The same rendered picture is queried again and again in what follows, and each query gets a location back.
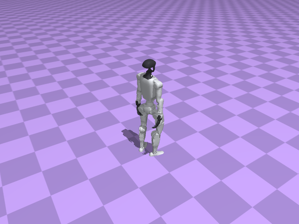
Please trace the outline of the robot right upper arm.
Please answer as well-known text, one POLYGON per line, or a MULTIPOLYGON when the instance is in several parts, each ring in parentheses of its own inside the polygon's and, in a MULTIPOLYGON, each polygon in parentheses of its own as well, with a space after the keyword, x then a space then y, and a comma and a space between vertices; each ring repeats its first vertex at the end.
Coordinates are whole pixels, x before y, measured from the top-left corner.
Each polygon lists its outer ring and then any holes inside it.
POLYGON ((159 80, 154 80, 154 88, 156 89, 156 102, 159 104, 159 101, 162 96, 162 87, 163 87, 163 84, 161 81, 159 80))

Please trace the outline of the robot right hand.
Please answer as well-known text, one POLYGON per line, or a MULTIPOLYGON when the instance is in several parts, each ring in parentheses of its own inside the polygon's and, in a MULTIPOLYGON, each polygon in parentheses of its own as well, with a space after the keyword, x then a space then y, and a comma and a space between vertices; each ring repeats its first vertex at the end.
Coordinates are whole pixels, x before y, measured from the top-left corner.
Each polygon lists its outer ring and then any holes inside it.
POLYGON ((156 128, 159 124, 160 124, 160 121, 162 120, 162 118, 161 118, 161 116, 160 115, 158 115, 158 117, 157 117, 157 123, 156 123, 156 125, 154 126, 154 127, 152 127, 152 128, 156 128))

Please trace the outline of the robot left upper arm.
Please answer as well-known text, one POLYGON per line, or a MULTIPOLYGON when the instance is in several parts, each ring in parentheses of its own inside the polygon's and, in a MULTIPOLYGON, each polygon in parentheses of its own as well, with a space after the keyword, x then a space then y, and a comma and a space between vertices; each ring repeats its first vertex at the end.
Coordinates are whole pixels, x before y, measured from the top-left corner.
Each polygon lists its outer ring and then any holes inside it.
POLYGON ((138 90, 138 91, 141 91, 141 87, 140 87, 140 76, 141 76, 141 74, 143 74, 143 72, 138 73, 138 74, 136 75, 136 77, 137 77, 137 90, 138 90))

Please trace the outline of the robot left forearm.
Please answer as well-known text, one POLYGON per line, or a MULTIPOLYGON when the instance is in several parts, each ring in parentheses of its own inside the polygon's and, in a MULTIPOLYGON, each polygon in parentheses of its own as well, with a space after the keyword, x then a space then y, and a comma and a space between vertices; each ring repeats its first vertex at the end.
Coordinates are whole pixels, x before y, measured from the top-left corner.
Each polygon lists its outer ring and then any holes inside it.
POLYGON ((141 99, 142 99, 142 93, 141 93, 141 91, 137 90, 136 94, 137 94, 136 101, 138 101, 138 104, 140 104, 141 103, 141 99))

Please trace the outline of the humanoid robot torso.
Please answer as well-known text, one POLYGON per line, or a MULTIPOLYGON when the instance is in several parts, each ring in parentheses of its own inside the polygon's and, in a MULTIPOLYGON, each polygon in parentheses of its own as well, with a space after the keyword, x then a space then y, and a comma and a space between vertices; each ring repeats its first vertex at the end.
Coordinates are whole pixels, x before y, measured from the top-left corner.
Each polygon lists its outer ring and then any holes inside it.
POLYGON ((146 100, 146 103, 143 104, 143 111, 147 114, 152 114, 152 111, 156 109, 156 105, 154 104, 154 100, 156 99, 156 89, 154 88, 154 80, 158 80, 154 75, 151 75, 151 79, 145 79, 143 75, 146 73, 144 72, 140 76, 140 87, 142 97, 146 100))

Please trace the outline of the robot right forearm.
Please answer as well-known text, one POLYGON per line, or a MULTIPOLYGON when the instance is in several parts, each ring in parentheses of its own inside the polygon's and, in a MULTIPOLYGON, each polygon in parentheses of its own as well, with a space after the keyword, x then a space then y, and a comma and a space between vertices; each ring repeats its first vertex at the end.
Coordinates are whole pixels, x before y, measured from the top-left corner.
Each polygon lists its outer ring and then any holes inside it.
POLYGON ((163 117, 163 104, 164 104, 164 99, 160 99, 159 104, 157 104, 157 117, 158 115, 160 115, 161 118, 163 117))

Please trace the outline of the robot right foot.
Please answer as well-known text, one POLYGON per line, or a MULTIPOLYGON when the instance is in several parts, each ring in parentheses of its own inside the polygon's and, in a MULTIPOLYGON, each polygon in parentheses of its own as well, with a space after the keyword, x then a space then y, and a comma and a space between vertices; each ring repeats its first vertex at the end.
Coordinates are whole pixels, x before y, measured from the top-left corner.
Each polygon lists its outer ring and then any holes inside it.
POLYGON ((163 154, 164 152, 163 151, 156 151, 157 153, 156 154, 153 154, 153 152, 151 152, 150 154, 149 154, 149 156, 156 156, 156 155, 161 155, 161 154, 163 154))

